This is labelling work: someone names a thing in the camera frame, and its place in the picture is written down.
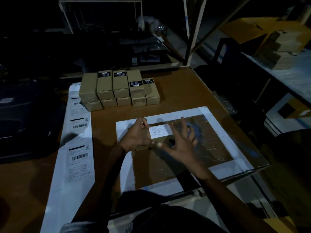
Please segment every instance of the person's right hand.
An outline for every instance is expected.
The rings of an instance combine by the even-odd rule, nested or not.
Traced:
[[[198,178],[204,178],[205,171],[200,162],[195,158],[194,147],[197,144],[197,139],[194,137],[194,129],[190,127],[190,133],[188,135],[189,128],[184,117],[181,118],[182,131],[181,134],[174,127],[173,124],[169,124],[175,137],[175,145],[170,148],[167,144],[158,143],[157,146],[167,152],[177,161],[183,163],[191,172],[193,172]]]

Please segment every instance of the brown table surface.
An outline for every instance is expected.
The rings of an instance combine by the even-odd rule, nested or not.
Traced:
[[[244,153],[254,168],[266,166],[266,159],[233,121],[192,69],[142,74],[153,77],[161,96],[160,104],[142,107],[123,106],[91,113],[95,165],[95,184],[76,216],[91,212],[101,186],[102,165],[116,143],[117,121],[146,117],[207,106],[228,135]],[[0,165],[0,231],[39,232],[49,196],[57,152],[36,160]],[[119,193],[115,184],[115,196]]]

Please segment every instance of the barcode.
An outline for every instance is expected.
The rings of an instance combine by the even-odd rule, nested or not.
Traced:
[[[74,125],[72,128],[75,129],[75,128],[85,127],[85,126],[87,126],[87,123],[79,124],[79,125]]]
[[[86,156],[89,156],[89,153],[79,154],[79,155],[73,156],[73,157],[71,158],[71,161],[74,161],[74,160],[80,159],[80,158],[84,158],[84,157],[86,157]]]

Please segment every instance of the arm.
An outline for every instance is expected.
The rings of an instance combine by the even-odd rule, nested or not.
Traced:
[[[152,141],[142,137],[142,129],[148,129],[147,120],[145,118],[138,118],[133,126],[122,139],[112,148],[106,165],[103,166],[104,183],[100,191],[100,202],[98,203],[95,213],[96,222],[102,230],[107,229],[108,220],[111,211],[111,190],[115,184],[122,162],[125,155],[129,151],[135,150],[139,145],[149,145]]]
[[[254,215],[250,208],[218,180],[208,168],[203,167],[196,160],[193,152],[193,148],[197,144],[197,140],[194,137],[194,129],[187,127],[184,118],[182,117],[183,128],[181,134],[172,124],[169,124],[169,126],[175,137],[175,146],[169,148],[166,144],[161,143],[158,143],[157,146],[183,163],[197,176],[201,186],[228,230],[230,232],[275,233],[265,221]]]

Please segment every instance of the black label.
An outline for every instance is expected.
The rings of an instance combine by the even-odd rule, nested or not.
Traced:
[[[110,75],[110,72],[98,73],[98,77],[99,77],[99,78],[108,77],[108,76],[111,76],[111,75]]]
[[[127,76],[126,71],[114,73],[114,77]]]
[[[144,84],[151,84],[154,83],[153,79],[145,79],[143,80]]]
[[[142,80],[130,82],[130,87],[142,86]]]

